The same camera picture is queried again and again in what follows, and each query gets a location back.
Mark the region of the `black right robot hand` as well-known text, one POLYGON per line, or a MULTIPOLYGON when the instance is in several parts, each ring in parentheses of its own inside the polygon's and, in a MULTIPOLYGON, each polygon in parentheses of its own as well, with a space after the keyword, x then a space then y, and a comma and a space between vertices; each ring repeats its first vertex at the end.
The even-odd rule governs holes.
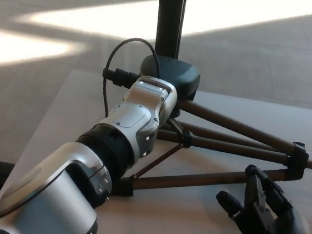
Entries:
POLYGON ((220 191, 216 199, 242 234, 312 234, 304 216, 264 171, 245 169, 244 202, 220 191))

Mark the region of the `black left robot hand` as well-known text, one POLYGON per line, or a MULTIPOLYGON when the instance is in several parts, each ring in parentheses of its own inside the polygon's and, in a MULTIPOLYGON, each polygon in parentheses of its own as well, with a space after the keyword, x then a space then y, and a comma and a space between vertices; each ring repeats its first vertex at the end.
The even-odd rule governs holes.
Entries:
MULTIPOLYGON (((200 84, 200 73, 190 63, 179 59, 158 55, 160 77, 171 83, 177 90, 178 100, 193 101, 200 84)), ((157 69, 153 55, 146 56, 140 66, 139 74, 142 76, 157 77, 157 69)), ((180 109, 174 108, 170 118, 180 115, 180 109)))

